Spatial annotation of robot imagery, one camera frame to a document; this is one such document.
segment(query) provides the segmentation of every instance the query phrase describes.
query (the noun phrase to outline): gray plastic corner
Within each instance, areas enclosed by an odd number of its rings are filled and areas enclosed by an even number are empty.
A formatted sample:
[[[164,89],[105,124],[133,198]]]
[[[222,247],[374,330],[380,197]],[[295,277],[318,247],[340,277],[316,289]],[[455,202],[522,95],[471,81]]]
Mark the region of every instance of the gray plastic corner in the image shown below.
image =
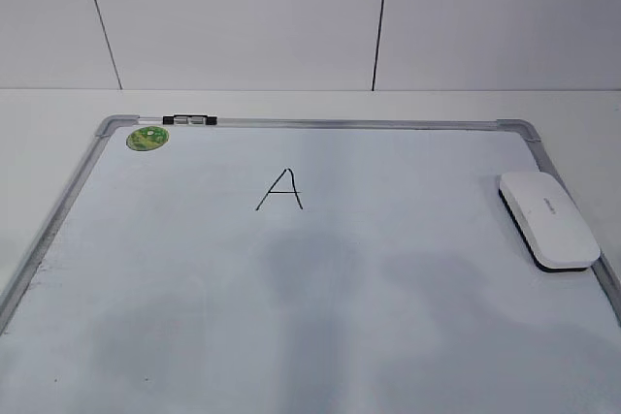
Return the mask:
[[[95,136],[98,138],[111,136],[117,128],[138,124],[139,118],[138,115],[110,115],[101,122]]]
[[[514,131],[524,138],[524,140],[538,143],[541,141],[539,133],[530,121],[521,120],[519,118],[507,118],[496,120],[498,127],[504,131]]]

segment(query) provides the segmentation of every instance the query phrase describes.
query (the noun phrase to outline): round sticker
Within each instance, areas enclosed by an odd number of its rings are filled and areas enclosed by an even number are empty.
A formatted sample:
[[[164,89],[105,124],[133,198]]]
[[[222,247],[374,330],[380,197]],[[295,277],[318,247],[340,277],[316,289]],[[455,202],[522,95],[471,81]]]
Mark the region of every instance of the round sticker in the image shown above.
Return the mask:
[[[168,131],[158,126],[136,130],[127,137],[127,147],[133,150],[154,150],[168,141]]]

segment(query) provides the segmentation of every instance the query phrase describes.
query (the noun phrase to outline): white wall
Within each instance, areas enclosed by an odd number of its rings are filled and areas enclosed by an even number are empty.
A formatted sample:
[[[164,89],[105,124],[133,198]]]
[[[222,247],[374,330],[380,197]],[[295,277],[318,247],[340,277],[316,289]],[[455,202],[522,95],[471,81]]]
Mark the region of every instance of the white wall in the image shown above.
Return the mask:
[[[380,0],[99,0],[124,88],[369,89]]]
[[[621,0],[385,0],[376,89],[621,88]]]
[[[0,87],[117,86],[93,0],[0,0]]]
[[[126,89],[371,89],[380,0],[98,0]],[[93,0],[0,0],[0,87],[116,88]],[[621,0],[385,0],[376,89],[619,89]]]

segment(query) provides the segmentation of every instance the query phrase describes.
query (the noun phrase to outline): whiteboard eraser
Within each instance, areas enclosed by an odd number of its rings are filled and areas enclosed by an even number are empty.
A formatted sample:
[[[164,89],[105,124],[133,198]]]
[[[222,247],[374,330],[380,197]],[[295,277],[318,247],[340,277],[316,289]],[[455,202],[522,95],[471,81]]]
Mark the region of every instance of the whiteboard eraser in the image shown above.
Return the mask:
[[[500,195],[540,269],[582,271],[600,258],[591,230],[552,175],[502,174]]]

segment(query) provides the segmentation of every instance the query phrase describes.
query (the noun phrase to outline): whiteboard frame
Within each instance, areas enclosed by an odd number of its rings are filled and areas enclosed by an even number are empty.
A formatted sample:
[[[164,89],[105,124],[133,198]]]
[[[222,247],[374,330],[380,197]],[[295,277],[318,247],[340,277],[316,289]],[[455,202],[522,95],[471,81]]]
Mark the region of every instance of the whiteboard frame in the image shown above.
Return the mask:
[[[49,246],[60,230],[65,217],[79,196],[88,176],[106,148],[110,136],[116,129],[126,126],[163,125],[163,117],[140,117],[139,115],[111,115],[104,119],[95,133],[95,138],[82,158],[59,200],[56,202],[43,228],[35,237],[30,248],[0,295],[0,334],[11,320],[30,280],[43,262]],[[539,133],[526,120],[499,119],[495,121],[416,121],[416,120],[294,120],[262,118],[219,118],[216,126],[237,128],[332,128],[332,129],[387,129],[387,130],[464,130],[505,131],[517,133],[531,150],[539,169],[565,183],[548,157]],[[619,273],[604,253],[592,266],[610,305],[621,326],[621,283]]]

